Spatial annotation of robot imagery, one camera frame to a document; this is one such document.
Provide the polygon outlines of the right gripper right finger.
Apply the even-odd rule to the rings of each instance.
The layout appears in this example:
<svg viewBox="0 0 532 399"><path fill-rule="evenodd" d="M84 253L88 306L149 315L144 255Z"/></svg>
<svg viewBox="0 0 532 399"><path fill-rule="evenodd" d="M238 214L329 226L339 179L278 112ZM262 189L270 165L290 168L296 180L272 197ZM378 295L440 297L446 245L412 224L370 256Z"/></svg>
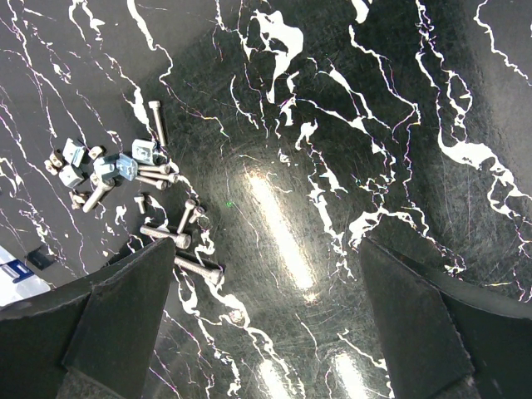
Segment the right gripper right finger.
<svg viewBox="0 0 532 399"><path fill-rule="evenodd" d="M529 398L531 305L364 239L359 251L397 398Z"/></svg>

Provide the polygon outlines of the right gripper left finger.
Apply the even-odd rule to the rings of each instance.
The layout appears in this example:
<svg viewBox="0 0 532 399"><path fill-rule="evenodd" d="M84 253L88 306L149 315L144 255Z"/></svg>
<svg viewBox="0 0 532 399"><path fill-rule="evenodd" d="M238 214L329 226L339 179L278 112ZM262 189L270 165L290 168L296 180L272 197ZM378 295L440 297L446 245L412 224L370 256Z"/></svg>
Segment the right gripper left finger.
<svg viewBox="0 0 532 399"><path fill-rule="evenodd" d="M175 246L159 239L1 309L1 396L53 398L67 375L117 398L142 395Z"/></svg>

